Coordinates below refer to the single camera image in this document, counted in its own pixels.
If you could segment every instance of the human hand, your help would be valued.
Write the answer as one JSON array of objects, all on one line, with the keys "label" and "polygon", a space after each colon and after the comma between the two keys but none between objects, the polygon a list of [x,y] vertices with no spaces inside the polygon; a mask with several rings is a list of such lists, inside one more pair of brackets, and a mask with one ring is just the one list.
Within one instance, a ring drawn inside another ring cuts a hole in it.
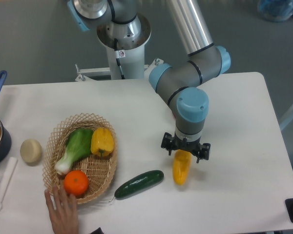
[{"label": "human hand", "polygon": [[44,191],[45,202],[49,210],[49,216],[54,234],[78,234],[78,212],[77,200],[74,195],[70,195],[70,203],[63,186],[60,191],[53,187],[53,197],[55,208],[48,190]]}]

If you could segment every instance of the wicker basket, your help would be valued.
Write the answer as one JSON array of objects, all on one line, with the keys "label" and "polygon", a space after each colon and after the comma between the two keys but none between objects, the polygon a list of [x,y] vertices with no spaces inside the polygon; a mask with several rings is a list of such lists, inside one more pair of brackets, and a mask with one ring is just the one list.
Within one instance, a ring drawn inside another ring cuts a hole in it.
[{"label": "wicker basket", "polygon": [[100,196],[110,185],[116,169],[117,140],[112,126],[104,118],[95,114],[80,114],[67,118],[58,124],[51,133],[46,146],[43,163],[44,185],[52,194],[52,187],[63,185],[65,176],[55,171],[55,164],[65,152],[66,140],[71,132],[77,128],[89,128],[95,130],[99,127],[108,128],[114,138],[114,150],[110,156],[99,157],[90,155],[73,164],[72,170],[83,171],[89,179],[89,188],[83,196],[77,198],[78,204],[86,203]]}]

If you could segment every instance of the gray floor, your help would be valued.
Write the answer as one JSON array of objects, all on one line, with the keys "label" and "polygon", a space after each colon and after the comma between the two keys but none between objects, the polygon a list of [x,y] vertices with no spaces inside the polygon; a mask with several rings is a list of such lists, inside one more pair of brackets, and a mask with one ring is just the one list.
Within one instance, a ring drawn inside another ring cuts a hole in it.
[{"label": "gray floor", "polygon": [[[139,12],[152,26],[146,63],[156,57],[173,66],[187,61],[165,1],[138,2]],[[230,52],[228,73],[262,73],[281,118],[293,103],[293,19],[282,23],[261,19],[256,0],[199,0],[199,4],[214,43]],[[0,1],[0,70],[8,71],[6,84],[73,81],[75,63],[80,69],[108,66],[96,31],[82,33],[65,0]],[[293,122],[283,137],[293,165]]]}]

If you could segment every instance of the finger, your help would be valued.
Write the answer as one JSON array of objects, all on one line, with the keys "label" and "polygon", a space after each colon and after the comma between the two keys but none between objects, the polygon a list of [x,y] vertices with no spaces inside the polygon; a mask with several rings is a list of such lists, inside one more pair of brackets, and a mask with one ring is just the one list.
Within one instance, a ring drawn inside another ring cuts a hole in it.
[{"label": "finger", "polygon": [[67,195],[63,186],[60,187],[60,195],[61,195],[61,200],[62,200],[64,210],[66,212],[69,212],[70,209],[69,209],[69,205],[67,201]]},{"label": "finger", "polygon": [[72,212],[77,214],[77,199],[73,194],[71,194],[69,197],[72,203]]},{"label": "finger", "polygon": [[63,208],[62,208],[62,205],[61,205],[59,190],[58,190],[58,187],[56,187],[56,186],[53,187],[53,197],[54,197],[56,210],[59,211],[60,213],[62,213]]},{"label": "finger", "polygon": [[51,217],[54,213],[54,207],[51,200],[50,192],[47,189],[44,191],[44,197],[45,197],[45,203],[47,204],[47,207],[49,210],[49,216]]}]

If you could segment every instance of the yellow pepper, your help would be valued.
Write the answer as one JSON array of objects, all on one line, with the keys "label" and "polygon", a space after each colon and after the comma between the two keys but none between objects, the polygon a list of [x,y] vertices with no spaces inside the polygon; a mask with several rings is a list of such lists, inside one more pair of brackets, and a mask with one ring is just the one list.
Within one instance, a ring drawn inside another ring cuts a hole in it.
[{"label": "yellow pepper", "polygon": [[183,185],[188,177],[192,154],[187,151],[178,150],[175,153],[172,166],[172,177],[176,184]]},{"label": "yellow pepper", "polygon": [[108,128],[98,128],[93,132],[91,152],[98,156],[108,156],[114,150],[114,139]]}]

